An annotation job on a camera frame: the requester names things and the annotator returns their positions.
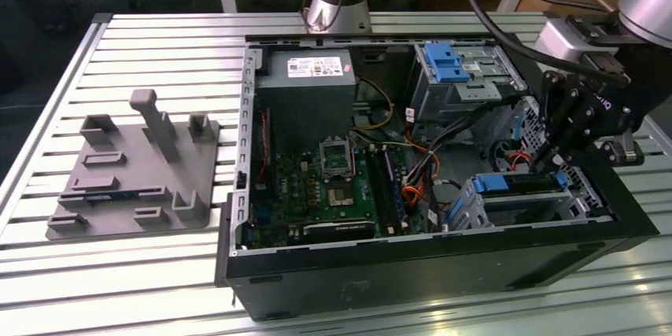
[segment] gray plastic holder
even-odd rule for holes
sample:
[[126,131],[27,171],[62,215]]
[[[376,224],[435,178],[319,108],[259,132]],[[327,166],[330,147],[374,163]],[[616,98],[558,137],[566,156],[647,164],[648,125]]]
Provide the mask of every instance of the gray plastic holder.
[[130,103],[146,125],[118,126],[107,114],[84,119],[51,240],[202,228],[211,220],[220,125],[204,114],[174,124],[154,90],[135,90]]

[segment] circuit board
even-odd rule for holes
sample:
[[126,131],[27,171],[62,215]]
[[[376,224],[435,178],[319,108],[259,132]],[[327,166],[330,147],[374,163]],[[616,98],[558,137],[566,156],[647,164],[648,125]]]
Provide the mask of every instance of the circuit board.
[[[287,246],[295,227],[330,222],[375,223],[375,238],[383,236],[370,181],[367,151],[347,152],[352,171],[348,177],[324,177],[323,167],[343,167],[344,155],[320,150],[275,156],[274,185],[263,199],[254,199],[254,223],[248,229],[251,248]],[[406,174],[403,151],[391,150],[399,182]]]

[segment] floor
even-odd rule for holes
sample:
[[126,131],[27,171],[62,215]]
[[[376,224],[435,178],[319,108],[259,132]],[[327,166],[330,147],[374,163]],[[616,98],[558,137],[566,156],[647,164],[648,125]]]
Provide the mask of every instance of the floor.
[[[302,0],[239,0],[240,12],[294,12]],[[422,9],[418,0],[371,0],[372,11]],[[23,74],[10,91],[0,79],[0,181],[96,13],[218,13],[220,0],[0,0],[0,47]],[[672,132],[672,101],[654,113]]]

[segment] metal slatted table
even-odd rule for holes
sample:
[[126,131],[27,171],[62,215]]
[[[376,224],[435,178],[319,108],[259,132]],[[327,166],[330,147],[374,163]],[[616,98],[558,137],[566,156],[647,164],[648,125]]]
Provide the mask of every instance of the metal slatted table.
[[[539,13],[500,13],[528,45]],[[471,13],[376,13],[374,30],[484,31]],[[118,15],[92,24],[0,187],[0,334],[628,334],[672,322],[672,145],[647,120],[636,134],[648,157],[619,169],[662,236],[600,259],[555,285],[386,308],[255,323],[231,289],[212,286],[220,212],[196,232],[92,242],[50,242],[47,218],[66,186],[84,116],[142,122],[134,89],[183,121],[220,122],[215,203],[234,179],[242,57],[247,35],[303,32],[294,14]]]

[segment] motherboard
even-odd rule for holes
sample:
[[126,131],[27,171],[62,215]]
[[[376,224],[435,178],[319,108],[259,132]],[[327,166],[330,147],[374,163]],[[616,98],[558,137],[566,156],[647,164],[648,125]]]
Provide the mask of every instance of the motherboard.
[[256,190],[251,248],[411,233],[400,197],[407,174],[400,148],[351,148],[328,139],[303,153],[276,154],[270,185]]

